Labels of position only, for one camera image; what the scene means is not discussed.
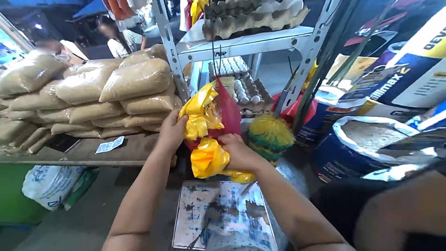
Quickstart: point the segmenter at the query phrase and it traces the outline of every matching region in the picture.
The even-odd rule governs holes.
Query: yellow plastic bag
[[[231,177],[231,180],[239,183],[251,183],[256,180],[254,174],[225,170],[229,163],[229,153],[223,150],[217,140],[203,138],[208,135],[208,129],[224,129],[217,109],[215,97],[218,93],[213,86],[215,81],[201,88],[181,109],[178,118],[188,115],[184,138],[197,140],[202,138],[197,148],[192,150],[190,161],[194,176],[204,179],[217,174]]]
[[[229,153],[213,138],[202,138],[190,154],[192,172],[200,179],[221,174],[229,163]]]
[[[221,118],[216,115],[216,105],[211,102],[218,96],[214,82],[207,83],[181,108],[178,118],[189,116],[184,139],[197,140],[207,135],[207,129],[223,129]]]

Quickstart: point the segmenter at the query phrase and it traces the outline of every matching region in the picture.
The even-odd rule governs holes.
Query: woman
[[[119,31],[115,21],[106,16],[100,16],[97,20],[98,30],[102,35],[109,38],[108,48],[115,58],[125,58],[132,52],[137,51],[136,45],[141,45],[141,50],[145,48],[147,39],[128,29]]]

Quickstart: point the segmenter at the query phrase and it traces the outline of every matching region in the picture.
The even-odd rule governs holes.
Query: shelf post
[[[169,59],[170,69],[173,73],[173,80],[177,86],[178,94],[183,105],[189,100],[189,88],[184,80],[183,67],[178,60],[177,49],[173,41],[172,30],[170,28],[169,20],[167,18],[167,11],[162,0],[153,0],[152,3],[153,14],[160,31],[161,40],[163,41],[164,49],[166,50],[167,58]]]
[[[318,56],[318,53],[324,43],[325,36],[330,29],[333,21],[333,16],[342,0],[325,0],[324,6],[319,15],[318,22],[316,23],[313,33],[305,39],[291,39],[291,46],[297,49],[302,54],[302,62],[299,67],[297,76],[291,82],[288,95],[286,96],[285,103],[282,106],[282,111],[286,110],[292,105],[299,96],[300,90],[304,85],[305,79],[311,67]]]

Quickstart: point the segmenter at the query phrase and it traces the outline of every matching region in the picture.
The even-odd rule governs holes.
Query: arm
[[[355,230],[361,251],[402,250],[409,232],[446,235],[446,177],[430,171],[372,198]]]
[[[170,161],[183,141],[187,116],[177,123],[179,110],[164,120],[157,143],[118,209],[103,251],[150,250],[150,229],[164,192]]]
[[[142,36],[141,50],[145,49],[146,42],[147,42],[147,38],[145,36]]]
[[[144,50],[147,38],[141,34],[133,32],[131,30],[129,30],[129,32],[132,35],[133,40],[135,41],[135,44],[141,44],[141,50]]]
[[[322,214],[239,135],[219,137],[230,154],[229,169],[253,172],[279,225],[297,250],[354,250]]]

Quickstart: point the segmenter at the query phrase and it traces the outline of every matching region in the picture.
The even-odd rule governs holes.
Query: plastic bag
[[[39,92],[25,94],[15,98],[11,104],[12,111],[31,111],[62,109],[72,106],[56,96],[56,86],[61,80],[54,80],[44,86]]]
[[[74,131],[85,131],[88,129],[92,129],[94,127],[95,126],[89,121],[79,123],[76,125],[69,124],[69,123],[56,123],[51,127],[51,134],[56,135],[56,134],[74,132]]]
[[[119,102],[91,103],[74,107],[70,116],[70,124],[105,117],[115,117],[125,113]]]
[[[28,148],[30,148],[32,145],[37,143],[37,141],[39,141],[45,135],[49,134],[49,132],[50,132],[50,130],[48,128],[44,128],[44,127],[37,128],[37,130],[35,130],[33,132],[33,134],[31,134],[31,136],[29,136],[28,139],[25,140],[25,142],[23,142],[20,145],[19,148],[24,151],[28,150]]]
[[[34,166],[25,176],[22,193],[54,211],[70,193],[83,167]]]
[[[31,136],[36,130],[38,126],[33,124],[28,124],[25,128],[20,130],[17,135],[14,136],[14,139],[9,144],[10,147],[18,147],[20,146],[29,136]]]
[[[37,117],[36,111],[11,111],[10,108],[0,111],[0,117],[7,117],[11,120],[31,119]]]
[[[94,71],[102,67],[111,66],[115,69],[119,67],[123,59],[94,59],[88,60],[84,65],[79,67],[78,74],[83,72]]]
[[[114,136],[121,136],[127,134],[135,134],[142,131],[142,128],[139,126],[136,127],[107,127],[102,130],[100,134],[101,138],[108,138]]]
[[[101,119],[94,119],[91,122],[93,123],[93,125],[95,125],[97,127],[102,127],[102,128],[121,127],[121,126],[126,125],[128,117],[129,117],[129,115],[122,114],[122,115],[119,115],[116,117],[106,117],[106,118],[101,118]]]
[[[189,120],[192,117],[192,121],[190,122],[191,123],[190,128],[200,129],[197,130],[200,131],[200,133],[204,132],[204,126],[206,126],[206,128],[209,129],[207,130],[208,137],[198,139],[200,140],[199,144],[198,140],[193,142],[192,141],[186,142],[187,146],[193,149],[190,157],[192,162],[192,171],[194,172],[194,176],[198,178],[206,178],[216,174],[224,174],[230,176],[231,180],[234,182],[251,183],[256,179],[255,176],[251,173],[243,173],[234,170],[224,170],[225,166],[229,163],[229,153],[224,151],[218,144],[218,142],[215,139],[213,139],[223,134],[240,135],[241,134],[240,123],[242,120],[240,115],[240,110],[237,107],[237,103],[232,99],[231,95],[229,95],[229,93],[226,91],[226,89],[223,87],[223,85],[218,79],[216,80],[216,82],[218,82],[219,85],[219,92],[217,94],[218,96],[216,95],[215,91],[212,92],[209,89],[209,86],[204,86],[202,89],[200,89],[200,91],[197,94],[195,94],[188,101],[188,103],[190,102],[189,105],[188,103],[186,103],[186,105],[182,108],[182,111],[184,113],[186,112],[186,110],[188,110],[189,112],[192,112],[194,110],[201,112],[200,109],[194,109],[194,108],[196,108],[199,104],[205,104],[207,102],[208,104],[210,104],[213,102],[216,106],[211,108],[216,109],[218,111],[217,114],[220,116],[221,119],[221,125],[218,125],[218,127],[222,127],[221,129],[209,129],[207,127],[208,124],[216,126],[215,121],[218,121],[218,120],[211,121],[210,118],[216,118],[218,116],[216,117],[198,116],[197,114],[189,115]],[[204,118],[205,122],[194,121],[196,119],[202,120],[202,118]]]
[[[70,122],[70,115],[72,112],[73,108],[42,110],[42,111],[37,111],[37,115],[39,116],[39,118],[46,121],[46,123]]]
[[[29,154],[38,153],[40,150],[42,150],[43,146],[45,146],[45,143],[47,143],[52,138],[53,138],[53,136],[51,135],[50,132],[48,132],[47,134],[45,134],[45,136],[43,136],[41,139],[39,139],[35,144],[30,146],[28,148],[27,152]]]
[[[169,64],[162,59],[149,59],[116,69],[105,84],[99,101],[118,101],[159,93],[172,83]]]
[[[217,140],[202,138],[190,154],[192,172],[196,178],[204,179],[222,173],[229,163],[229,153],[223,150]]]
[[[166,50],[164,49],[164,45],[156,44],[150,48],[139,50],[131,53],[128,57],[124,59],[124,61],[119,65],[119,67],[125,67],[137,63],[142,63],[149,59],[163,59],[167,63],[169,60],[167,59]]]
[[[102,133],[101,128],[95,128],[86,131],[74,131],[70,132],[68,135],[78,138],[101,138],[100,133]]]
[[[105,83],[115,69],[115,66],[105,66],[68,77],[56,86],[56,95],[73,105],[98,101]]]
[[[195,95],[190,98],[187,103],[180,110],[178,118],[188,115],[189,119],[186,123],[186,129],[184,131],[184,139],[197,140],[197,137],[203,138],[208,135],[207,129],[222,129],[223,124],[212,123],[211,127],[208,127],[207,119],[211,118],[210,114],[205,114],[205,107],[208,106],[218,93],[213,88],[213,83],[207,83],[201,88]]]
[[[127,118],[125,127],[160,124],[164,121],[168,114],[169,113],[160,112],[130,115]]]
[[[64,68],[65,65],[53,55],[33,50],[23,60],[3,72],[0,76],[0,93],[11,95],[34,92]]]
[[[170,112],[175,107],[174,93],[175,85],[172,84],[163,92],[123,100],[121,105],[127,114]]]
[[[141,125],[142,129],[149,132],[160,132],[161,124],[153,124],[153,125]]]

